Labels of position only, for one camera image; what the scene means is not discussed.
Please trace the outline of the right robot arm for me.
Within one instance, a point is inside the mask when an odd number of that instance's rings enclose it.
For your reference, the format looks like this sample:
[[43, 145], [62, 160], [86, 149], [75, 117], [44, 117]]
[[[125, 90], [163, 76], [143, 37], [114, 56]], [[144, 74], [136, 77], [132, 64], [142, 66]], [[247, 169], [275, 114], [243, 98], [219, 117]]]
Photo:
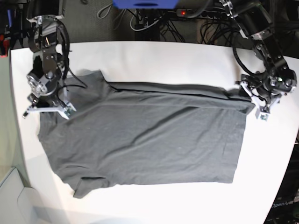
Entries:
[[33, 69], [26, 78], [31, 88], [28, 112], [57, 111], [65, 103], [59, 91], [68, 72], [70, 40], [65, 25], [62, 0], [31, 0], [27, 20], [33, 25], [28, 46], [33, 52]]

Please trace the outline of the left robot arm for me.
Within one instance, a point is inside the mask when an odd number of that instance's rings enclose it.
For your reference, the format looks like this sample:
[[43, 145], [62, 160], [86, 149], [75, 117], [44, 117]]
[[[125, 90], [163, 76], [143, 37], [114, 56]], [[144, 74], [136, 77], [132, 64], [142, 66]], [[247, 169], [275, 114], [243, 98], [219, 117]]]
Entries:
[[253, 42], [255, 55], [263, 61], [265, 71], [253, 73], [241, 63], [236, 49], [233, 49], [239, 65], [252, 77], [244, 90], [253, 101], [265, 101], [261, 111], [269, 112], [282, 95], [297, 87], [297, 76], [283, 57], [270, 15], [258, 0], [222, 0], [221, 4], [227, 16], [240, 28], [240, 33]]

